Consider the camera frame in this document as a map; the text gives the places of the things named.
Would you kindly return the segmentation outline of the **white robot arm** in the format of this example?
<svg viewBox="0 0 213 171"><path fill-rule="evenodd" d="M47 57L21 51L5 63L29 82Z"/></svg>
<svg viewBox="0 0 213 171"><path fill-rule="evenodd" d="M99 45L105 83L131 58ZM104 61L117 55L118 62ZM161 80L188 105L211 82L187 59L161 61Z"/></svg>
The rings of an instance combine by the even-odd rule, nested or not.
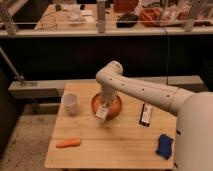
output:
<svg viewBox="0 0 213 171"><path fill-rule="evenodd" d="M213 92L127 78L117 61L100 69L96 80L105 102L120 91L177 116L174 171L213 171Z"/></svg>

